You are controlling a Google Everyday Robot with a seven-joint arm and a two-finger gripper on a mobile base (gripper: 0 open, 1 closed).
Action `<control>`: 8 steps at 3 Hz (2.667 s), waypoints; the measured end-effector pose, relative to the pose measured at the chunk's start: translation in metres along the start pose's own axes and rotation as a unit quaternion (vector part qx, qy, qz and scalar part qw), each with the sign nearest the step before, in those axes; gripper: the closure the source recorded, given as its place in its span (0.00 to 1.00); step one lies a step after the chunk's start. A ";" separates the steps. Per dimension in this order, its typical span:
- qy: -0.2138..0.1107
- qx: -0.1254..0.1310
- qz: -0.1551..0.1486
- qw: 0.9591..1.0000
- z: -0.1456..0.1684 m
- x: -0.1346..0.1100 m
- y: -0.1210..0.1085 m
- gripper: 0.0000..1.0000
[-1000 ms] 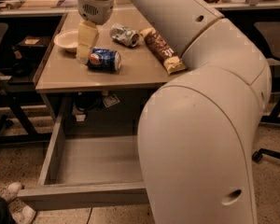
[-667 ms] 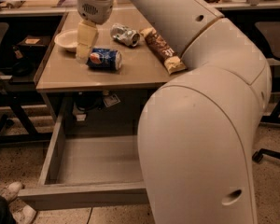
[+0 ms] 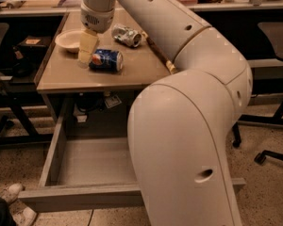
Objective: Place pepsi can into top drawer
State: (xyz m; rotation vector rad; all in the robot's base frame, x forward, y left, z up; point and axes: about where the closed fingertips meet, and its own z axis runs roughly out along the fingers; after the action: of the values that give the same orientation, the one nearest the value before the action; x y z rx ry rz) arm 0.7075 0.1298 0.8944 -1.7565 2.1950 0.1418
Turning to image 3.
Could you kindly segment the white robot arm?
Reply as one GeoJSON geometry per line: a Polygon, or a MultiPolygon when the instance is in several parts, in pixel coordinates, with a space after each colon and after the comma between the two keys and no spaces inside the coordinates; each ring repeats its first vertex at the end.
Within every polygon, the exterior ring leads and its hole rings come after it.
{"type": "Polygon", "coordinates": [[[82,0],[82,23],[106,32],[116,3],[177,69],[144,89],[128,118],[129,151],[151,225],[242,226],[225,138],[251,97],[248,62],[176,0],[82,0]]]}

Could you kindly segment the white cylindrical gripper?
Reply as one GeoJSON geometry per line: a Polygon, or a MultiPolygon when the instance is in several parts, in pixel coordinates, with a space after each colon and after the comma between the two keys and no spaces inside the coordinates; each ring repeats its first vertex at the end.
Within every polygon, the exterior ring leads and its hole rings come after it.
{"type": "Polygon", "coordinates": [[[97,33],[105,33],[110,28],[114,11],[114,1],[92,1],[81,4],[81,22],[88,29],[83,30],[80,35],[78,52],[80,62],[90,63],[92,54],[99,44],[97,33]]]}

